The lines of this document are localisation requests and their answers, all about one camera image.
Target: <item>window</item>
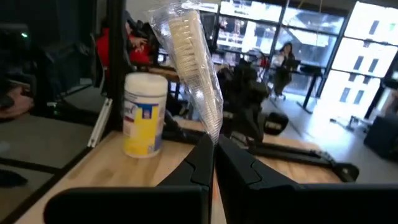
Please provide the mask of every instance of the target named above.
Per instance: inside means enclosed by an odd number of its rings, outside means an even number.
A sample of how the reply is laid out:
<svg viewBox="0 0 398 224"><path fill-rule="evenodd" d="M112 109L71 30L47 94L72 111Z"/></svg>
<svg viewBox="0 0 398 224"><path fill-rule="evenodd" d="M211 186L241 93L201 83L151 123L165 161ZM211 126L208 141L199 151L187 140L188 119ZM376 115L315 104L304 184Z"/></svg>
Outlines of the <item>window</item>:
<svg viewBox="0 0 398 224"><path fill-rule="evenodd" d="M369 30L369 34L373 35L377 29L377 26L379 25L380 21L373 21L373 24L371 26L371 30Z"/></svg>
<svg viewBox="0 0 398 224"><path fill-rule="evenodd" d="M355 105L358 105L359 104L359 102L361 102L361 99L362 99L362 96L363 96L363 93L364 93L365 91L363 91L363 90L359 90L358 91L358 93L356 94L356 96L355 96L355 100L354 100L354 104Z"/></svg>
<svg viewBox="0 0 398 224"><path fill-rule="evenodd" d="M361 67L363 61L363 56L358 56L358 58L356 59L355 65L354 65L354 70L359 70L359 68Z"/></svg>
<svg viewBox="0 0 398 224"><path fill-rule="evenodd" d="M271 51L276 27L228 17L220 17L220 24L224 29L218 33L219 49L252 54L258 54L256 50L265 54Z"/></svg>
<svg viewBox="0 0 398 224"><path fill-rule="evenodd" d="M363 48L363 40L343 38L337 50L335 60L333 61L332 69L347 71L348 73L355 71L357 73L370 75L368 70L372 59L378 58L379 62L372 75L383 77L392 59L394 59L397 49L398 47L395 46L385 46L376 43L370 43L368 48ZM366 55L362 62L363 66L360 66L358 70L353 70L359 55Z"/></svg>
<svg viewBox="0 0 398 224"><path fill-rule="evenodd" d="M356 78L356 75L350 74L349 78L348 78L348 81L353 82L353 81L355 81L355 78Z"/></svg>
<svg viewBox="0 0 398 224"><path fill-rule="evenodd" d="M182 3L182 7L184 9L197 9L206 12L215 12L218 11L218 4L216 3L192 3L192 2L185 2Z"/></svg>
<svg viewBox="0 0 398 224"><path fill-rule="evenodd" d="M376 68L377 63L379 62L379 59L373 59L371 66L369 67L369 72L373 72L374 69Z"/></svg>
<svg viewBox="0 0 398 224"><path fill-rule="evenodd" d="M222 0L220 13L259 21L278 22L281 6L256 1Z"/></svg>
<svg viewBox="0 0 398 224"><path fill-rule="evenodd" d="M347 88L347 87L344 88L343 93L341 94L341 97L340 97L340 102L343 102L343 103L346 102L350 90L351 90L350 88Z"/></svg>
<svg viewBox="0 0 398 224"><path fill-rule="evenodd" d="M390 23L389 31L393 31L395 28L396 28L396 24L395 23Z"/></svg>
<svg viewBox="0 0 398 224"><path fill-rule="evenodd" d="M357 1L345 36L398 45L398 9Z"/></svg>
<svg viewBox="0 0 398 224"><path fill-rule="evenodd" d="M371 77L364 77L363 78L363 84L369 84L370 81L371 81Z"/></svg>
<svg viewBox="0 0 398 224"><path fill-rule="evenodd" d="M368 42L368 41L366 41L366 40L363 41L363 47L364 47L364 48L368 48L370 45L371 45L370 42Z"/></svg>
<svg viewBox="0 0 398 224"><path fill-rule="evenodd" d="M302 9L287 8L283 25L338 34L344 17L321 14Z"/></svg>
<svg viewBox="0 0 398 224"><path fill-rule="evenodd" d="M297 29L281 29L276 50L286 42L293 43L295 58L302 63L325 67L336 43L336 37Z"/></svg>

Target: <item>disinfecting wipes container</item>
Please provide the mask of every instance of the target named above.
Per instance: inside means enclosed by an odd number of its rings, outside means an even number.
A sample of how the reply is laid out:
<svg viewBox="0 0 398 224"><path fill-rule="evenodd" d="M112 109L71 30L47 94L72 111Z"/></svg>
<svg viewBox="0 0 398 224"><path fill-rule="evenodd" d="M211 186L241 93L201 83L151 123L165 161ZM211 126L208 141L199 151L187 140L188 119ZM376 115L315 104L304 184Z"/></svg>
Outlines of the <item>disinfecting wipes container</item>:
<svg viewBox="0 0 398 224"><path fill-rule="evenodd" d="M131 73L124 84L124 152L135 158L159 153L167 97L160 75Z"/></svg>

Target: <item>table leg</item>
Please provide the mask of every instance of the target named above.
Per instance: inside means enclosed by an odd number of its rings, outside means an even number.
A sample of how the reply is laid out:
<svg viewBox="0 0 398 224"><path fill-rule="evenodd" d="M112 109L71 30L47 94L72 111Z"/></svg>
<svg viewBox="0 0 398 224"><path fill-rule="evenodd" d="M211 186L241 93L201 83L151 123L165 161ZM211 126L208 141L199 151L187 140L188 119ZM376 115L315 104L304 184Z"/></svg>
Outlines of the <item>table leg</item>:
<svg viewBox="0 0 398 224"><path fill-rule="evenodd" d="M180 84L177 83L177 84L175 85L175 94L174 94L174 97L175 97L176 100L178 100L179 94L180 94Z"/></svg>
<svg viewBox="0 0 398 224"><path fill-rule="evenodd" d="M303 110L304 110L305 112L307 112L308 114L312 114L312 113L313 113L312 111L310 111L310 110L307 108L307 105L308 105L308 101L309 101L309 99L310 99L310 97L311 97L311 93L312 93L312 90L313 90L313 88L314 88L316 82L317 82L317 77L316 77L316 76L313 76L312 79L311 79L310 88L309 88L308 91L307 91L307 95L305 96L304 102L303 102L302 104L301 104L300 102L297 102L297 104L298 104L301 108L303 108Z"/></svg>

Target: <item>yellow label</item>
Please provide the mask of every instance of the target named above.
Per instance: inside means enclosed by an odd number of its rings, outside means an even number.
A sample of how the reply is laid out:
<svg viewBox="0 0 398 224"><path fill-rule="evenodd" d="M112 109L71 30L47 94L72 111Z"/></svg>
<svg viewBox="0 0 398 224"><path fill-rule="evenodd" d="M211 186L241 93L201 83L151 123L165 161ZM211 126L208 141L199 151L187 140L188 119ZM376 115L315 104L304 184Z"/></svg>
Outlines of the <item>yellow label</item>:
<svg viewBox="0 0 398 224"><path fill-rule="evenodd" d="M140 156L152 154L160 148L164 108L158 103L133 100L126 97L124 102L124 150Z"/></svg>

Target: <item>glass wall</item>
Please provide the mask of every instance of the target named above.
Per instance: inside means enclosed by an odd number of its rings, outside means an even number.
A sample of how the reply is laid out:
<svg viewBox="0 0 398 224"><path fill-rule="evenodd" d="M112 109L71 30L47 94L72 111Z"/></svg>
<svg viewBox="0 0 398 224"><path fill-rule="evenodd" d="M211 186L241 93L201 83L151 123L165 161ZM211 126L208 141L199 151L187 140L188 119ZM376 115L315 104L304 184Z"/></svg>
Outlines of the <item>glass wall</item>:
<svg viewBox="0 0 398 224"><path fill-rule="evenodd" d="M328 74L326 83L316 82L315 90L321 88L321 83L324 85L321 97L341 105L346 114L355 112L362 116L378 89L379 78L384 77L398 50L398 10L357 2L344 36L338 42L348 19L341 11L288 7L279 24L282 5L282 2L276 5L222 0L219 4L199 6L186 3L184 7L200 11L208 43L212 44L217 37L217 50L212 55L214 63L235 66L241 58L255 60L258 51L278 52L286 42L291 42L301 65L319 66ZM169 65L166 55L160 55L159 62ZM285 91L305 95L310 80L308 76L294 75Z"/></svg>
<svg viewBox="0 0 398 224"><path fill-rule="evenodd" d="M256 1L223 0L218 48L252 54L260 50L269 54L281 10L281 6Z"/></svg>
<svg viewBox="0 0 398 224"><path fill-rule="evenodd" d="M322 92L340 116L363 117L397 53L398 10L357 2Z"/></svg>
<svg viewBox="0 0 398 224"><path fill-rule="evenodd" d="M289 7L275 45L276 54L285 43L291 42L295 58L301 60L302 65L326 68L343 22L343 16ZM309 76L294 75L285 91L305 95L311 79ZM320 78L316 82L315 90L319 87Z"/></svg>

